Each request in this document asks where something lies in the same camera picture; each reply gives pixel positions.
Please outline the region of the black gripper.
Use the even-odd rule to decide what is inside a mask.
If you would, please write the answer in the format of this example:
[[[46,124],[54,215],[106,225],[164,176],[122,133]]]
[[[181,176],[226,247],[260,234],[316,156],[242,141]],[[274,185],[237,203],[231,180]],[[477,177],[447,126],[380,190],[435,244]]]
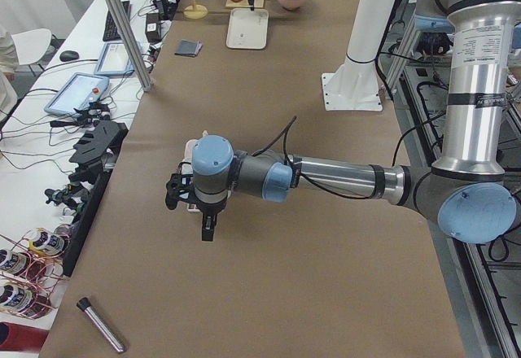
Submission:
[[[225,209],[226,204],[226,199],[217,203],[205,203],[203,201],[198,201],[196,203],[197,208],[203,213],[201,229],[201,238],[203,241],[213,241],[218,214]]]

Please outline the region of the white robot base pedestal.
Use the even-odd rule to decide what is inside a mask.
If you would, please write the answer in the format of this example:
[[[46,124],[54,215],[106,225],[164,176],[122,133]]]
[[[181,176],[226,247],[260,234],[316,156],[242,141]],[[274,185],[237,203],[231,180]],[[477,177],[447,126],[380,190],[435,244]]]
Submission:
[[[322,74],[328,111],[381,111],[376,61],[396,0],[359,0],[344,63]]]

